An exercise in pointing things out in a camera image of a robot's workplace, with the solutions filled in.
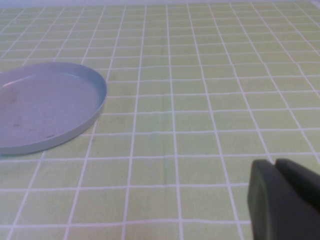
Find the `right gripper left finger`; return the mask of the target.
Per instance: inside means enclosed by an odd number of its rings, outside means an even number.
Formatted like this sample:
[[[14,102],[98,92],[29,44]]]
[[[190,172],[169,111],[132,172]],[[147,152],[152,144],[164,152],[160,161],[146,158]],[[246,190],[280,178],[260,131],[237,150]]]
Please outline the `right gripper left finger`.
[[[320,238],[320,209],[305,202],[265,159],[252,162],[247,205],[255,240]]]

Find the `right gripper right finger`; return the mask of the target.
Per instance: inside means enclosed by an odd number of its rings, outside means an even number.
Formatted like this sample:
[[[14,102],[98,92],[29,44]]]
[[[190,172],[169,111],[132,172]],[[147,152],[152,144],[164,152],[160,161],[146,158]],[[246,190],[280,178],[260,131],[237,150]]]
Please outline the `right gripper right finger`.
[[[320,209],[320,175],[286,158],[278,158],[275,168],[295,192],[316,210]]]

